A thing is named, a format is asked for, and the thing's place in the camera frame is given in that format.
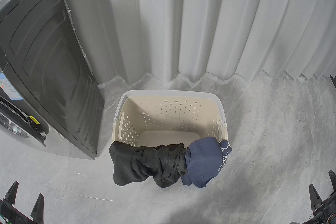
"cable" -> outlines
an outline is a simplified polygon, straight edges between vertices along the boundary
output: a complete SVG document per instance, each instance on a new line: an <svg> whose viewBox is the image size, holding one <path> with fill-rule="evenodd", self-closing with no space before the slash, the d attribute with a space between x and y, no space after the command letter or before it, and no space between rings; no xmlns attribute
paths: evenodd
<svg viewBox="0 0 336 224"><path fill-rule="evenodd" d="M309 220L310 220L310 218L312 217L313 213L314 213L314 211L311 213L310 217L308 218L308 221L309 221Z"/></svg>

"clothing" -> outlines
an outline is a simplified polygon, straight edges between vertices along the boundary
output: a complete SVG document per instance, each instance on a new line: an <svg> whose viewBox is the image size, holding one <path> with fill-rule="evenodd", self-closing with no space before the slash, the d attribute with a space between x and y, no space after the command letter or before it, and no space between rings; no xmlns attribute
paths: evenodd
<svg viewBox="0 0 336 224"><path fill-rule="evenodd" d="M119 141L110 146L114 163L113 180L119 186L153 176L161 188L174 184L187 171L183 144L133 147Z"/></svg>
<svg viewBox="0 0 336 224"><path fill-rule="evenodd" d="M228 141L218 143L214 137L192 142L185 154L187 172L181 176L183 184L190 186L193 183L198 188L204 188L224 167L231 151Z"/></svg>

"gray marble floor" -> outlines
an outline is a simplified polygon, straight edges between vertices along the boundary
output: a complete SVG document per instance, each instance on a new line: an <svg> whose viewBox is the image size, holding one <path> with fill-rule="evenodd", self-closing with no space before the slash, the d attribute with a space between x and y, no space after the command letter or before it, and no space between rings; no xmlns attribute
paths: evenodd
<svg viewBox="0 0 336 224"><path fill-rule="evenodd" d="M95 161L35 151L0 136L0 197L19 181L16 207L30 215L45 197L50 223L281 223L307 221L308 186L322 199L331 193L328 171L336 171L336 89L330 79L301 83L285 73L277 80L261 72L251 83L210 74L197 83L178 75L161 83L145 75L133 85L116 77L100 85L105 110ZM113 183L113 117L130 89L174 89L215 93L222 101L229 142L227 164L206 188L181 181L161 189L152 178L124 187Z"/></svg>

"sticker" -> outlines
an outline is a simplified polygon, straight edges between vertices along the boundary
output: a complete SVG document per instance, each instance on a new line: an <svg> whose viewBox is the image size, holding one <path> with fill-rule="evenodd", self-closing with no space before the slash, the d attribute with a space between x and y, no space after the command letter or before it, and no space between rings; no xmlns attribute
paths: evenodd
<svg viewBox="0 0 336 224"><path fill-rule="evenodd" d="M38 122L36 118L34 118L33 116L29 116L29 117L33 120L33 122L35 122L36 124L40 125L40 122Z"/></svg>
<svg viewBox="0 0 336 224"><path fill-rule="evenodd" d="M11 100L23 100L3 73L0 73L0 87Z"/></svg>

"washing machine side panel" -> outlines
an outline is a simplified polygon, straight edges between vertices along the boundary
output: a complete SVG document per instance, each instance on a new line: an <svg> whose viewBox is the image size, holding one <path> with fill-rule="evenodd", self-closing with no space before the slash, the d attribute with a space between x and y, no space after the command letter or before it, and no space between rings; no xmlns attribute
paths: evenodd
<svg viewBox="0 0 336 224"><path fill-rule="evenodd" d="M63 0L20 1L0 22L0 36L9 64L58 123L53 126L95 155L104 100L82 56Z"/></svg>

